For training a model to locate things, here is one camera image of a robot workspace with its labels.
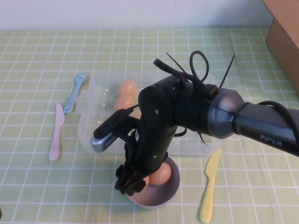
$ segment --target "white wall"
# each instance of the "white wall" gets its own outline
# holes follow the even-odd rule
[[[0,0],[0,30],[270,25],[262,0]]]

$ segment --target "robotic arm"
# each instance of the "robotic arm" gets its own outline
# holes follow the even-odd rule
[[[131,196],[144,188],[143,178],[160,168],[172,138],[180,135],[178,126],[218,139],[238,134],[299,156],[299,111],[272,101],[244,102],[234,90],[203,84],[205,78],[198,79],[191,63],[196,53],[207,63],[206,77],[208,62],[200,51],[190,57],[193,76],[156,59],[154,64],[172,76],[140,92],[140,120],[130,116],[137,106],[122,109],[94,131],[91,145],[96,152],[103,152],[117,138],[125,141],[126,161],[116,171],[115,184],[122,194]]]

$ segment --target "pink plastic knife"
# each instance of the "pink plastic knife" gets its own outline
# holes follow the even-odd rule
[[[56,118],[54,134],[52,138],[52,143],[49,152],[49,160],[55,161],[59,158],[59,139],[60,139],[60,129],[64,124],[64,110],[60,103],[56,103]]]

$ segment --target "cardboard box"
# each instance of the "cardboard box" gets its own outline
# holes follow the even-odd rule
[[[299,94],[299,0],[263,0],[274,18],[266,45]]]

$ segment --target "black cable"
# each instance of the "black cable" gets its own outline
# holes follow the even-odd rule
[[[235,58],[235,55],[233,56],[232,60],[231,60],[230,63],[229,63],[228,69],[227,69],[226,72],[225,72],[225,75],[224,75],[224,77],[223,77],[223,79],[222,79],[222,82],[221,82],[219,88],[221,88],[222,85],[224,84],[224,81],[225,81],[225,79],[226,79],[226,76],[228,75],[228,71],[229,71],[230,67],[232,66],[232,63],[233,63],[234,58]]]
[[[299,132],[298,132],[298,128],[296,126],[296,123],[293,119],[293,117],[291,116],[291,114],[289,113],[289,111],[280,103],[275,102],[275,101],[263,101],[258,103],[259,105],[270,105],[273,106],[274,109],[285,118],[286,123],[291,127],[293,134],[295,136],[295,140],[297,143],[297,146],[299,147]]]
[[[154,64],[161,69],[162,71],[165,71],[179,79],[189,79],[194,86],[199,87],[201,89],[203,89],[205,87],[205,85],[199,80],[196,79],[196,77],[190,75],[190,74],[185,74],[181,71],[175,70],[174,68],[170,67],[169,65],[165,64],[164,62],[162,62],[160,59],[156,59],[154,61]]]
[[[193,66],[193,57],[194,57],[194,55],[196,55],[196,54],[200,55],[200,56],[205,60],[205,63],[206,63],[206,73],[205,73],[205,76],[204,76],[204,77],[202,78],[202,80],[201,80],[201,81],[203,82],[203,81],[205,81],[205,79],[207,78],[207,75],[209,74],[210,65],[209,65],[209,61],[207,60],[206,56],[205,56],[204,53],[202,53],[201,51],[199,51],[199,50],[195,50],[195,51],[193,51],[193,52],[190,54],[190,58],[189,58],[190,69],[191,69],[192,74],[193,74],[197,79],[199,79],[199,78],[198,78],[198,76],[197,76],[197,74],[196,74],[196,72],[195,72],[195,70],[194,70],[194,66]]]
[[[185,128],[184,131],[180,132],[180,133],[176,133],[174,134],[174,137],[182,137],[187,133],[187,128]]]

